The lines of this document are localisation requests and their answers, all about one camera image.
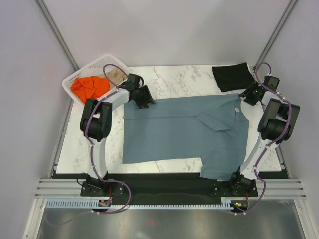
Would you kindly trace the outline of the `white plastic laundry basket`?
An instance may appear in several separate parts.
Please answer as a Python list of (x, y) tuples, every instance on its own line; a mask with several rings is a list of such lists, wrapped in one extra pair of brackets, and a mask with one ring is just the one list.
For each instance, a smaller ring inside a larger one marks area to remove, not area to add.
[(62, 87), (79, 105), (88, 98), (100, 99), (127, 79), (130, 69), (111, 54), (105, 54), (62, 81)]

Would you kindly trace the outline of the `left aluminium frame post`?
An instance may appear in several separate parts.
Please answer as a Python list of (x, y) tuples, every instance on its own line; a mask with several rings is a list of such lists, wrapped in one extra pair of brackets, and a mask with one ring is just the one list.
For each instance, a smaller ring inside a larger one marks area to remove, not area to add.
[(74, 71), (79, 70), (79, 66), (78, 66), (75, 58), (73, 57), (64, 37), (62, 36), (55, 20), (53, 19), (52, 15), (49, 11), (49, 8), (45, 4), (45, 1), (44, 0), (35, 0), (34, 2), (37, 5), (37, 7), (39, 8), (42, 16), (44, 17), (45, 21), (47, 22), (49, 28), (51, 29), (55, 39), (57, 40), (60, 48), (62, 49), (64, 55), (66, 56), (68, 62), (72, 66), (73, 70)]

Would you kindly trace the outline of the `right aluminium frame post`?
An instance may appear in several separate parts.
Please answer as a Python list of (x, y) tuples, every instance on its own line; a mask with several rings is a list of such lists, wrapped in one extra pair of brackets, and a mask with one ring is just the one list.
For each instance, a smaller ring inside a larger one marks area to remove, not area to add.
[(258, 67), (258, 65), (263, 62), (268, 53), (270, 52), (271, 48), (273, 47), (276, 39), (278, 38), (280, 32), (282, 31), (282, 29), (284, 28), (286, 22), (288, 21), (290, 15), (292, 14), (294, 8), (296, 7), (296, 5), (298, 4), (299, 0), (289, 0), (287, 6), (285, 7), (279, 21), (277, 22), (274, 30), (272, 31), (265, 47), (263, 48), (260, 56), (258, 57), (255, 65), (253, 66), (252, 69), (255, 69), (256, 67)]

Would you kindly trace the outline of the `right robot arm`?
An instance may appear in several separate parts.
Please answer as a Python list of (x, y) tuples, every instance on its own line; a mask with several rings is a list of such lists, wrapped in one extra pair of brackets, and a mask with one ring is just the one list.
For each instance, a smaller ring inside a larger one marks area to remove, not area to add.
[(234, 196), (252, 189), (266, 157), (287, 141), (294, 130), (300, 106), (289, 103), (276, 91), (279, 82), (279, 78), (267, 75), (263, 83), (254, 82), (239, 94), (244, 102), (252, 106), (260, 102), (266, 108), (257, 127), (259, 136), (253, 150), (228, 183), (228, 190)]

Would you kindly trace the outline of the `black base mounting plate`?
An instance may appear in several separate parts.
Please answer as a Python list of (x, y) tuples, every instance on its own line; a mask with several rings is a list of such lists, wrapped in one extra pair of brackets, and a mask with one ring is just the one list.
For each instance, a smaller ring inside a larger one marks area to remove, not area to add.
[(254, 198), (256, 182), (245, 189), (230, 180), (205, 179), (199, 173), (107, 174), (106, 181), (86, 176), (82, 197), (111, 197), (116, 204), (218, 203), (223, 197)]

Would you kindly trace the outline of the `blue t shirt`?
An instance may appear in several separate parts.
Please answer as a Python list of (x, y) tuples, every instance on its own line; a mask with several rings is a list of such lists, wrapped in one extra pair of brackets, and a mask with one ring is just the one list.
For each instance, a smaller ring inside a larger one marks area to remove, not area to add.
[(249, 122), (237, 94), (124, 105), (123, 163), (200, 158), (200, 176), (227, 180), (246, 156)]

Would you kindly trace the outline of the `aluminium frame post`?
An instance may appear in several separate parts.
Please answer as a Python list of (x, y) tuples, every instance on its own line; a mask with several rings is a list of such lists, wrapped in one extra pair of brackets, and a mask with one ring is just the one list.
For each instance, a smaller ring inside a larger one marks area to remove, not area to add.
[(39, 8), (42, 16), (44, 17), (45, 21), (47, 22), (49, 28), (51, 29), (55, 39), (57, 40), (60, 48), (62, 49), (64, 55), (66, 56), (68, 62), (72, 66), (73, 70), (74, 71), (79, 70), (79, 66), (78, 66), (75, 58), (73, 57), (64, 37), (62, 36), (55, 20), (53, 19), (52, 15), (49, 11), (49, 8), (45, 4), (45, 1), (44, 0), (35, 0), (34, 2), (37, 5), (37, 7)]
[(298, 4), (299, 0), (289, 0), (287, 6), (285, 7), (279, 21), (277, 22), (274, 30), (272, 31), (265, 47), (263, 48), (260, 56), (258, 57), (255, 65), (253, 66), (252, 69), (255, 69), (256, 67), (258, 67), (258, 65), (263, 62), (268, 53), (270, 52), (271, 48), (273, 47), (276, 39), (278, 38), (280, 32), (282, 31), (282, 29), (284, 28), (286, 22), (288, 21), (290, 15), (292, 14), (294, 8), (296, 7), (296, 5)]

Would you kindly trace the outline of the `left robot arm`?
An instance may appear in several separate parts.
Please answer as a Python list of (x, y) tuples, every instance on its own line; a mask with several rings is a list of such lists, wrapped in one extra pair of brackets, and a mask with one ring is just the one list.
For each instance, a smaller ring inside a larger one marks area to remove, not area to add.
[(87, 140), (90, 153), (90, 169), (88, 175), (96, 178), (92, 190), (99, 196), (109, 192), (109, 183), (105, 176), (108, 173), (106, 165), (106, 139), (111, 132), (112, 113), (119, 106), (135, 102), (139, 109), (155, 104), (144, 79), (130, 73), (127, 80), (106, 93), (100, 100), (89, 98), (83, 108), (80, 130)]

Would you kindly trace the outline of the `orange t shirt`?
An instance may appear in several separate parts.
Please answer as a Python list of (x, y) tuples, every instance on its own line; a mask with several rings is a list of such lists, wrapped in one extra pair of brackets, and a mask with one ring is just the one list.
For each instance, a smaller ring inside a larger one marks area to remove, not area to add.
[(110, 83), (107, 82), (106, 78), (97, 76), (76, 78), (70, 89), (82, 103), (86, 103), (88, 98), (97, 99), (107, 93), (110, 89)]

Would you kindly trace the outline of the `beige t shirt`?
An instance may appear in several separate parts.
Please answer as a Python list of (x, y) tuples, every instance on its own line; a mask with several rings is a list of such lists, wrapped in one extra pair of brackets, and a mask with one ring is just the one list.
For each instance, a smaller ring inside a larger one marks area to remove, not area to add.
[[(121, 84), (124, 80), (127, 79), (127, 76), (118, 68), (113, 68), (109, 72), (106, 72), (106, 75), (107, 75), (108, 79), (111, 80), (116, 85)], [(103, 73), (98, 74), (96, 76), (100, 77), (100, 78), (105, 78), (105, 75)], [(114, 87), (115, 86), (112, 83), (110, 83), (110, 90), (113, 89)]]

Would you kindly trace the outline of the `folded black t shirt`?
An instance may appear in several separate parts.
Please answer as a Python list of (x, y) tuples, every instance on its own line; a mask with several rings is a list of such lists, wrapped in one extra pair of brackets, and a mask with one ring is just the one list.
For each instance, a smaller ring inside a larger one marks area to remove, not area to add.
[(221, 92), (246, 89), (255, 81), (246, 62), (229, 66), (213, 66), (212, 73)]

